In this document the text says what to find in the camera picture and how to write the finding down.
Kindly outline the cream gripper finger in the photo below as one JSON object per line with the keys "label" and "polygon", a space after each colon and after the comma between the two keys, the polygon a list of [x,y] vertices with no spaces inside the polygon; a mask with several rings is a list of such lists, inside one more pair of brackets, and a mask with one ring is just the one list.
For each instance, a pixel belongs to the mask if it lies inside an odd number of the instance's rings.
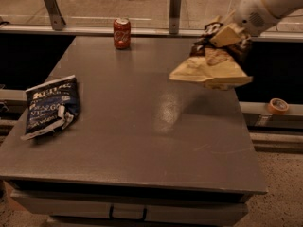
{"label": "cream gripper finger", "polygon": [[205,31],[206,32],[217,32],[221,27],[222,16],[218,15],[216,16],[211,22],[209,22],[207,25],[205,25]]}
{"label": "cream gripper finger", "polygon": [[242,26],[236,23],[230,23],[221,28],[211,39],[210,42],[216,47],[224,47],[235,44],[241,40],[241,34],[244,31]]}

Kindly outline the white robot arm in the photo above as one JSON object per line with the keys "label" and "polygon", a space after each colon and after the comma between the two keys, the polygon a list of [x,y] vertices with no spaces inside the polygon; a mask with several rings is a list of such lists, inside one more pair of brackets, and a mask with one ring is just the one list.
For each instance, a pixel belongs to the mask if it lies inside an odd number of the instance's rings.
{"label": "white robot arm", "polygon": [[241,0],[210,42],[224,47],[249,40],[302,8],[303,0]]}

